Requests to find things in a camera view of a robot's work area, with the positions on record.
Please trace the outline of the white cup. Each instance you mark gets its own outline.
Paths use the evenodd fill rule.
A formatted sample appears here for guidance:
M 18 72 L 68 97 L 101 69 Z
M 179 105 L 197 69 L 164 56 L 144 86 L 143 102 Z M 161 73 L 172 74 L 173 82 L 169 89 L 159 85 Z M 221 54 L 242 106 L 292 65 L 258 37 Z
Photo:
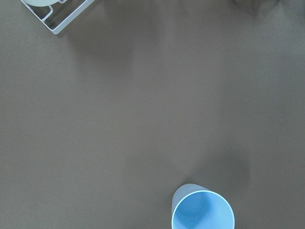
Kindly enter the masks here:
M 45 7 L 60 2 L 60 0 L 23 0 L 23 2 L 35 7 Z

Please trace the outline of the blue cup with ice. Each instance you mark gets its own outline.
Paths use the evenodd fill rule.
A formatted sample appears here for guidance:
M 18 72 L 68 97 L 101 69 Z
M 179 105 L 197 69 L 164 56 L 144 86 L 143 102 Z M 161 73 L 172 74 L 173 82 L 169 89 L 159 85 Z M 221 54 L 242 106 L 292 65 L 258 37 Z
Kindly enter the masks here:
M 228 201 L 196 184 L 184 184 L 173 194 L 171 228 L 233 229 L 235 218 Z

